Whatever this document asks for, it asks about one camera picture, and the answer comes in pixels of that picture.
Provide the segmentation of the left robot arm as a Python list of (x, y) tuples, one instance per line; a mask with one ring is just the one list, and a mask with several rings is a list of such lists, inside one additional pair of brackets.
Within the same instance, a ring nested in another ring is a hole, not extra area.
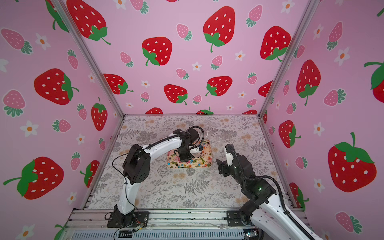
[(197, 158), (196, 154), (203, 153), (204, 138), (204, 130), (199, 126), (192, 126), (186, 131), (177, 129), (171, 135), (153, 144), (132, 145), (123, 162), (123, 170), (118, 170), (118, 173), (123, 176), (123, 187), (120, 199), (111, 214), (112, 219), (123, 226), (134, 223), (134, 218), (139, 215), (134, 201), (140, 184), (150, 174), (151, 162), (174, 151), (181, 163), (188, 163)]

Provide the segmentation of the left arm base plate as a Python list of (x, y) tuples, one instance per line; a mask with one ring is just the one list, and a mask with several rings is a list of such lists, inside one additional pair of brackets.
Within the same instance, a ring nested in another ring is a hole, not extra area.
[(111, 213), (107, 227), (108, 228), (145, 228), (148, 224), (150, 212), (134, 212), (122, 215), (119, 211)]

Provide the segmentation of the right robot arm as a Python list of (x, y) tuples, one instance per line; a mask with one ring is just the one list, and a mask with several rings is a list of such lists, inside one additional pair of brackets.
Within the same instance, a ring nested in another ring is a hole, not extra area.
[(264, 234), (273, 240), (319, 240), (320, 237), (290, 210), (282, 189), (270, 176), (256, 176), (251, 162), (236, 152), (233, 145), (225, 146), (226, 161), (217, 160), (223, 177), (233, 177), (248, 201), (238, 211), (228, 211), (229, 225), (256, 227), (259, 239)]

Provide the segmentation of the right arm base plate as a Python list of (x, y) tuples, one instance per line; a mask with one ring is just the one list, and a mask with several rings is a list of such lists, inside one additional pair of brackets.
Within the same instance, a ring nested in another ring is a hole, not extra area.
[(254, 227), (250, 216), (240, 210), (227, 211), (225, 220), (229, 227)]

